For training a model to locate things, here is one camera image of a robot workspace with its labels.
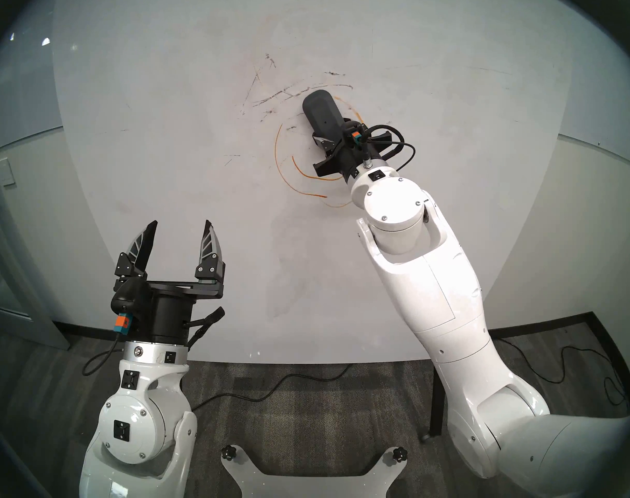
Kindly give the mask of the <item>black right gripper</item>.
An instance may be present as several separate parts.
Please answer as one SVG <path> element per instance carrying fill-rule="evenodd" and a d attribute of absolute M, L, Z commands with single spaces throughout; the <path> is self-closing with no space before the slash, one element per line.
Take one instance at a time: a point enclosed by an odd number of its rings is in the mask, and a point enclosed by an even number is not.
<path fill-rule="evenodd" d="M 334 141 L 313 132 L 312 138 L 325 153 L 325 159 L 314 164 L 318 177 L 323 178 L 338 173 L 344 178 L 345 183 L 350 183 L 365 169 L 363 150 L 359 147 L 345 146 L 343 137 Z M 393 141 L 393 132 L 385 131 L 371 136 L 365 147 L 368 148 L 370 154 L 371 169 L 377 169 L 388 165 L 382 157 L 393 157 L 400 153 L 400 140 Z"/>

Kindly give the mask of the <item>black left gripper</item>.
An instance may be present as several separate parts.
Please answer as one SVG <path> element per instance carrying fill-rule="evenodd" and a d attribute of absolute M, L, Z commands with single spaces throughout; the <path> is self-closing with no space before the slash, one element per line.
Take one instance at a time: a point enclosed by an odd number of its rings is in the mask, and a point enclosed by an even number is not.
<path fill-rule="evenodd" d="M 156 235 L 154 220 L 121 252 L 116 263 L 117 282 L 129 278 L 148 278 L 146 267 Z M 149 281 L 152 309 L 148 335 L 152 342 L 163 344 L 195 344 L 220 321 L 225 311 L 220 306 L 203 319 L 191 319 L 194 305 L 199 300 L 218 300 L 223 297 L 225 263 L 220 242 L 210 220 L 205 221 L 195 269 L 197 281 Z"/>

